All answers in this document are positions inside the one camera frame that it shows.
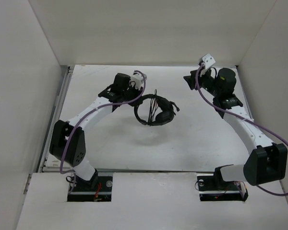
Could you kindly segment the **black headphones with cable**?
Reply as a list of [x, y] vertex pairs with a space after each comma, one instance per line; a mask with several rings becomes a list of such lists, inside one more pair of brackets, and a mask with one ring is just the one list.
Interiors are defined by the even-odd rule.
[[[138, 115], [138, 109], [139, 106], [148, 99], [150, 99], [148, 119], [143, 120]], [[176, 108], [177, 112], [180, 111], [180, 108], [173, 101], [169, 101], [167, 98], [158, 95], [157, 89], [155, 89], [154, 93], [141, 96], [140, 99], [135, 102], [133, 107], [136, 120], [142, 125], [150, 127], [163, 126], [170, 123], [176, 116], [174, 108]]]

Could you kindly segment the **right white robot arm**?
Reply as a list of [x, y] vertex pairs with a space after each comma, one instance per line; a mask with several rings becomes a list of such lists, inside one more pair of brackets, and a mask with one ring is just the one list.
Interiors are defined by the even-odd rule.
[[276, 144], [253, 124], [243, 103], [234, 94], [237, 83], [233, 70], [222, 68], [212, 77], [211, 70], [197, 77], [196, 71], [185, 76], [191, 90], [196, 84], [213, 96], [213, 107], [237, 133], [249, 157], [242, 165], [225, 165], [215, 169], [213, 184], [219, 189], [233, 181], [248, 182], [256, 186], [281, 180], [286, 174], [288, 150], [284, 144]]

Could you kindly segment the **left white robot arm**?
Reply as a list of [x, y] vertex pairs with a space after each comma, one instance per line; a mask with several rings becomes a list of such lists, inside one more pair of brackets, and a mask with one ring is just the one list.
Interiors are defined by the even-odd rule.
[[146, 87], [147, 76], [136, 70], [129, 76], [117, 73], [114, 82], [100, 92], [94, 102], [75, 117], [58, 120], [53, 128], [49, 152], [69, 170], [87, 190], [98, 183], [98, 171], [86, 156], [85, 131], [124, 104], [136, 102]]

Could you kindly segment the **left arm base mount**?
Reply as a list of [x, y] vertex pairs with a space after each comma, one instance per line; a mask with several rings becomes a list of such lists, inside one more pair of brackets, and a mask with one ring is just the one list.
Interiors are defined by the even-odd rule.
[[99, 172], [97, 182], [93, 188], [78, 177], [74, 186], [72, 186], [74, 181], [73, 176], [68, 175], [65, 179], [69, 183], [68, 202], [111, 202], [112, 172]]

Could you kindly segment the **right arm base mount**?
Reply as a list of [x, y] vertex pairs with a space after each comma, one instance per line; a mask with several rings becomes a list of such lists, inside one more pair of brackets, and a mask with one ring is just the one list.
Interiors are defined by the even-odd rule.
[[244, 182], [217, 182], [212, 174], [198, 174], [195, 189], [200, 201], [242, 201], [249, 197]]

